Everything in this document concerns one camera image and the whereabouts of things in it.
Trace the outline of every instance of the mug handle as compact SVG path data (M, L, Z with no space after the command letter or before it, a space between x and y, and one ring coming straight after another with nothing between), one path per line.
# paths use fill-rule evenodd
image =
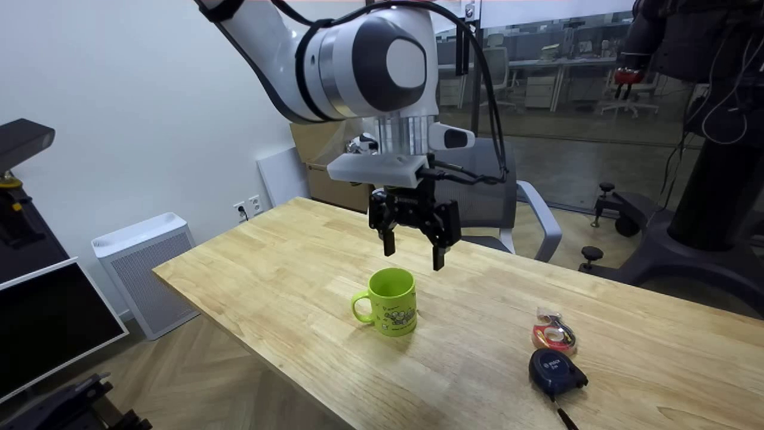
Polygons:
M362 298L369 298L369 292L368 291L358 292L353 296L353 299L350 300L350 307L353 310L353 315L355 315L356 319L358 319L360 322L364 322L364 323L374 322L374 319L371 317L371 314L362 315L355 310L355 302L361 300Z

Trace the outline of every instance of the caster wheel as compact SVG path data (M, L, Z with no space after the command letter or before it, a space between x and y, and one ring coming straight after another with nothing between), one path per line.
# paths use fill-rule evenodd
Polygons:
M639 225L631 218L621 214L616 220L616 231L624 237L631 237L639 233Z

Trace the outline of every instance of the power outlet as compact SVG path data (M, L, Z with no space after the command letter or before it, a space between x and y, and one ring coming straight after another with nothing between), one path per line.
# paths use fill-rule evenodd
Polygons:
M252 205L252 214L255 215L263 211L263 205L260 203L260 194L249 197L249 203Z
M240 201L238 203L234 203L232 206L234 207L234 210L236 211L236 214L239 217L239 222L246 221L247 220L247 207L244 205L244 202ZM239 207L243 207L244 208L244 212L243 213L239 210Z

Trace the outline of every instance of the cardboard box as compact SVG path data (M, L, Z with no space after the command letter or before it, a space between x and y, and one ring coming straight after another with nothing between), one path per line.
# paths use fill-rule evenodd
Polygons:
M291 124L292 138L300 161L308 170L310 197L344 207L366 212L369 206L371 185L353 185L333 181L326 166L345 152L347 143L363 132L360 119L324 124Z

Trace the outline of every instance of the vent grille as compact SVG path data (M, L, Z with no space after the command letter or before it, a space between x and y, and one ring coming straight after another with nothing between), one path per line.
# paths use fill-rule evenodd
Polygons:
M112 268L154 334L196 313L151 272L189 249L191 243L186 234L181 233L112 262Z

